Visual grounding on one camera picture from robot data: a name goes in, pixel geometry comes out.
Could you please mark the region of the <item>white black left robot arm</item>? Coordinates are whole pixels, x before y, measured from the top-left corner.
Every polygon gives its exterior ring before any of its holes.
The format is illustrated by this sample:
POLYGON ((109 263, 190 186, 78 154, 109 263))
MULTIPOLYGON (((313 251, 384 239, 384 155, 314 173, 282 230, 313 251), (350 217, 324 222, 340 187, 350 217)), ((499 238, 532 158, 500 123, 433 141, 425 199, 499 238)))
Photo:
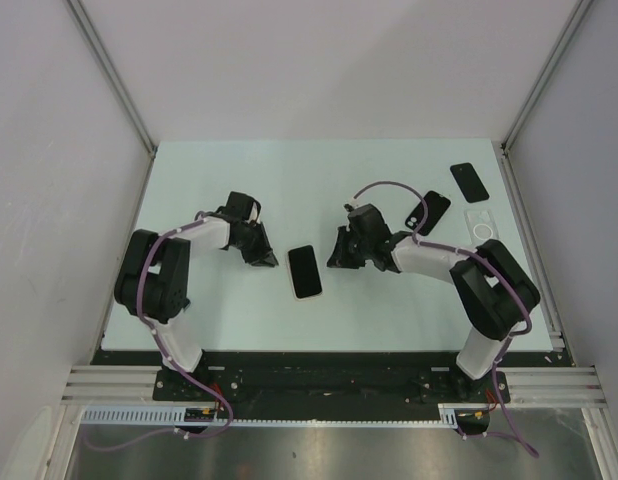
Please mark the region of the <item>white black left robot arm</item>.
POLYGON ((114 286, 114 300, 148 329, 164 367, 178 372, 175 387, 186 398, 210 387, 204 350, 189 333, 186 310, 190 263, 212 251, 237 250, 254 268, 279 262, 262 223, 261 203, 232 191, 225 204, 199 211, 193 220, 163 233, 138 229, 130 237, 114 286))

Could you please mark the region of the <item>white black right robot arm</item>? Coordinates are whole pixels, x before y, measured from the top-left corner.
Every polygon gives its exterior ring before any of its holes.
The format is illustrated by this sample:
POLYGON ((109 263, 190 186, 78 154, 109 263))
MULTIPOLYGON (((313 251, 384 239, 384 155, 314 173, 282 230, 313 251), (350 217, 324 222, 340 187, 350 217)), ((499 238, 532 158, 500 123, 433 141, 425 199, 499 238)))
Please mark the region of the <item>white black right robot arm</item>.
POLYGON ((531 332, 538 288, 499 240, 467 250, 393 233, 371 204, 347 204, 345 210, 348 224, 338 228, 329 268, 359 269, 371 262, 381 272, 417 274, 455 287, 471 329, 456 356, 450 388, 462 401, 475 400, 513 339, 531 332))

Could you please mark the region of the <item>black phone case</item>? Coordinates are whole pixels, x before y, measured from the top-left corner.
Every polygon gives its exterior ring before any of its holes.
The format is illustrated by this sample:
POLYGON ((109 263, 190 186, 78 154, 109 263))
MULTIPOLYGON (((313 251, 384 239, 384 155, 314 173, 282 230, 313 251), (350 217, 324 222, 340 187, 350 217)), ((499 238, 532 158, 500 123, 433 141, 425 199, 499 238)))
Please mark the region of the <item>black phone case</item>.
POLYGON ((404 224, 408 229, 414 231, 418 228, 420 235, 428 236, 450 207, 449 198, 436 191, 428 191, 424 195, 424 201, 420 201, 410 212, 404 224))

